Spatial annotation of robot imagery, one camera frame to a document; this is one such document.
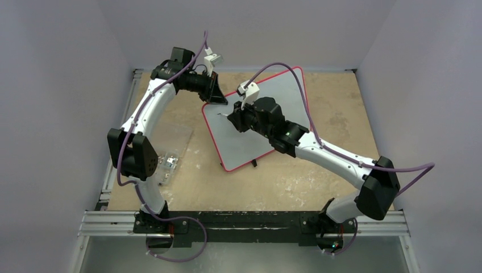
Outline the pink framed whiteboard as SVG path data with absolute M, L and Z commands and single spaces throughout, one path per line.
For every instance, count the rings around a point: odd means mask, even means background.
M 260 88 L 259 98 L 274 98 L 287 120 L 311 128 L 299 87 L 289 70 L 257 79 L 256 83 Z M 242 101 L 236 91 L 227 94 L 226 99 L 228 105 L 205 104 L 201 111 L 223 168 L 231 172 L 273 152 L 274 148 L 260 134 L 252 130 L 240 133 L 226 117 L 218 115 L 232 113 L 234 103 Z

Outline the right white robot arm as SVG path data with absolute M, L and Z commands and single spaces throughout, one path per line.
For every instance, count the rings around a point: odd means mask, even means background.
M 274 98 L 262 97 L 247 106 L 236 102 L 226 117 L 240 133 L 254 131 L 277 152 L 321 166 L 356 188 L 355 193 L 334 198 L 323 207 L 319 224 L 325 231 L 358 216 L 383 220 L 400 190 L 389 159 L 357 156 L 322 141 L 307 127 L 287 120 Z

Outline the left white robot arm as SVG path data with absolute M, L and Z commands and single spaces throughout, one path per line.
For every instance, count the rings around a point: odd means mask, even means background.
M 159 157 L 149 138 L 161 115 L 181 90 L 198 94 L 200 100 L 208 104 L 228 104 L 219 87 L 218 74 L 214 71 L 223 57 L 206 45 L 201 49 L 206 56 L 201 64 L 204 70 L 198 73 L 196 61 L 200 53 L 174 47 L 170 58 L 151 72 L 151 87 L 131 116 L 120 128 L 112 128 L 107 133 L 117 183 L 121 187 L 133 185 L 141 202 L 141 212 L 149 214 L 147 225 L 157 233 L 169 227 L 169 217 L 164 213 L 166 202 L 157 182 L 151 179 Z

